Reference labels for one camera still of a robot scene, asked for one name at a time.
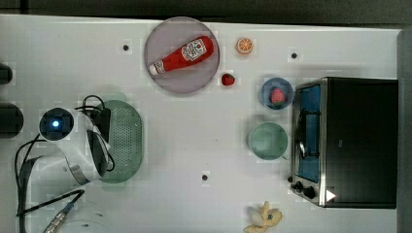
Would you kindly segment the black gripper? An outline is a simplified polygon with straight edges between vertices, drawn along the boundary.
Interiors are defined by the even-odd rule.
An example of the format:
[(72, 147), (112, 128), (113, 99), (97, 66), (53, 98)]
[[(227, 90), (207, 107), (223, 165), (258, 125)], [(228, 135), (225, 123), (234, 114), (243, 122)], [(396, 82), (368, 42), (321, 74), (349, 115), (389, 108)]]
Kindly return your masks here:
[(111, 111), (109, 109), (103, 110), (86, 110), (86, 115), (90, 117), (93, 123), (99, 129), (103, 139), (108, 142), (110, 136), (110, 121), (111, 121)]

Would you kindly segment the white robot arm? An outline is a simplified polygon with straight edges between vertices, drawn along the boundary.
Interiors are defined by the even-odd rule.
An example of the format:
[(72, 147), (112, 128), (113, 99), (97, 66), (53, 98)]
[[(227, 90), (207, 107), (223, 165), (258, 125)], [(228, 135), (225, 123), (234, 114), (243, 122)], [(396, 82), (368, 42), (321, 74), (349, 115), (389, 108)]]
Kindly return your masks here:
[(93, 120), (78, 110), (53, 108), (44, 112), (39, 134), (23, 146), (30, 150), (37, 142), (49, 143), (56, 150), (15, 160), (18, 233), (27, 233), (26, 215), (70, 198), (44, 230), (57, 232), (85, 193), (82, 186), (102, 178), (108, 170), (110, 146)]

